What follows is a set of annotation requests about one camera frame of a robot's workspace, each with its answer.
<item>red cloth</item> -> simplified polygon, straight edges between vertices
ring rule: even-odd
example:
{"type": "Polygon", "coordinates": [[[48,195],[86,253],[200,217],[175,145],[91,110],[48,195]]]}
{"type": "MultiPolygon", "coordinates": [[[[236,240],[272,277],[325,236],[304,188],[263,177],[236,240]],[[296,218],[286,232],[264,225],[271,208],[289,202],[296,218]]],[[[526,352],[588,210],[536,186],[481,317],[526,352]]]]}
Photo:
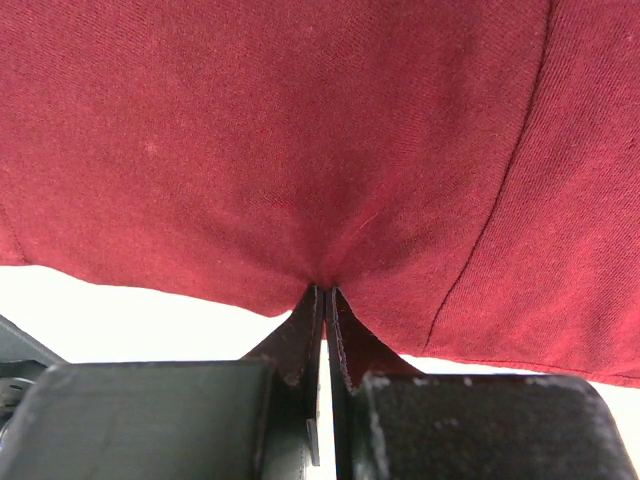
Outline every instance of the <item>red cloth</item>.
{"type": "Polygon", "coordinates": [[[640,2],[0,9],[1,263],[640,386],[640,2]]]}

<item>red fabric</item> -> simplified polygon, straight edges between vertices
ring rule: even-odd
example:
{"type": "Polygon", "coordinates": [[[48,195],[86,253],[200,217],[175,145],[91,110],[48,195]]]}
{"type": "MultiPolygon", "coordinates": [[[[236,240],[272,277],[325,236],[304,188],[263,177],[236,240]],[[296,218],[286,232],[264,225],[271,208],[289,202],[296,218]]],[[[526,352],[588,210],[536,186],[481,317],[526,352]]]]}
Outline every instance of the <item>red fabric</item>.
{"type": "Polygon", "coordinates": [[[0,262],[640,386],[640,3],[5,0],[0,262]]]}

